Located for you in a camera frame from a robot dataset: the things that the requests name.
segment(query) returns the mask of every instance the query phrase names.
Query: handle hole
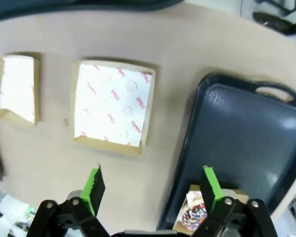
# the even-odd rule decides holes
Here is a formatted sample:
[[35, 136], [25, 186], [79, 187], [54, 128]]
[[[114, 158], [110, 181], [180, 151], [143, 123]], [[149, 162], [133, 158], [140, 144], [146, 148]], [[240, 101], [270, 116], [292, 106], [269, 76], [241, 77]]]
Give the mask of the handle hole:
[[291, 96], [289, 93], [271, 87], [259, 87], [258, 89], [256, 89], [256, 93], [273, 97], [283, 102], [291, 102], [294, 99], [293, 96]]

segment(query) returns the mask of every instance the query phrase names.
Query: bolt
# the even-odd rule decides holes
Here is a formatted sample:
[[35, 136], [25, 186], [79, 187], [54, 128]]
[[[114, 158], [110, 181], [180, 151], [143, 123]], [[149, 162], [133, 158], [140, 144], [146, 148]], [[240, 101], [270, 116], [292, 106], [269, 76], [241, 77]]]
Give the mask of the bolt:
[[73, 205], [74, 205], [74, 206], [78, 205], [78, 203], [79, 203], [79, 200], [78, 200], [78, 199], [74, 199], [74, 200], [73, 200]]
[[52, 203], [52, 202], [49, 202], [49, 203], [46, 205], [46, 207], [47, 207], [48, 209], [50, 209], [52, 206], [53, 206], [53, 203]]
[[252, 201], [251, 205], [254, 206], [254, 207], [259, 207], [259, 204], [256, 201]]
[[226, 198], [226, 199], [225, 199], [225, 203], [226, 203], [227, 205], [232, 205], [232, 200], [231, 200], [230, 198]]

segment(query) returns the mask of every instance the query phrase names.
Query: white tile floor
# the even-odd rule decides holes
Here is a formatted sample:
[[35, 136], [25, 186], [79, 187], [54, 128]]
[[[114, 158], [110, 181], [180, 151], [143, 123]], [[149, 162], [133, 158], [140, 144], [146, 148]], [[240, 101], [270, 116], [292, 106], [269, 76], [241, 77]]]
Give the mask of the white tile floor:
[[[255, 0], [185, 0], [187, 3], [202, 5], [210, 8], [214, 8], [220, 11], [228, 12], [233, 15], [240, 16], [242, 18], [253, 20], [252, 13], [254, 11], [263, 11], [276, 16], [281, 15], [281, 11], [273, 5], [263, 2], [257, 3]], [[294, 7], [294, 0], [281, 0], [285, 3], [285, 7], [292, 9]], [[293, 23], [296, 22], [296, 12], [290, 14], [287, 17], [282, 17]]]

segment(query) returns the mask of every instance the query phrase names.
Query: open box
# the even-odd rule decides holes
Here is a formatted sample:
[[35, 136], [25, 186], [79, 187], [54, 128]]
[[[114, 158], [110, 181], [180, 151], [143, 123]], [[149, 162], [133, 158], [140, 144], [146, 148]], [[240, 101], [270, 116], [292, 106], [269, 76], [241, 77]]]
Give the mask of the open box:
[[23, 55], [0, 57], [0, 118], [34, 128], [39, 121], [40, 61]]
[[74, 140], [102, 150], [141, 155], [154, 80], [155, 70], [142, 66], [112, 61], [75, 62], [71, 93]]

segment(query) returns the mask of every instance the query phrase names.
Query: beige tabletop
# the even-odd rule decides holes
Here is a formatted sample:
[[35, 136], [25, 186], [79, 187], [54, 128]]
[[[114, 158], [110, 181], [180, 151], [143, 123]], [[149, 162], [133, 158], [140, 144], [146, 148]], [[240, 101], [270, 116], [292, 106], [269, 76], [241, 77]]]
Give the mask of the beige tabletop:
[[[154, 12], [75, 11], [0, 22], [0, 54], [37, 53], [42, 61], [42, 121], [34, 131], [0, 120], [0, 188], [33, 207], [62, 202], [102, 165], [106, 191], [99, 219], [110, 233], [154, 230], [182, 147], [193, 94], [210, 72], [270, 79], [296, 90], [296, 43], [259, 25], [181, 3]], [[157, 70], [144, 155], [131, 157], [73, 142], [73, 62], [138, 62]], [[296, 182], [276, 219], [296, 193]]]

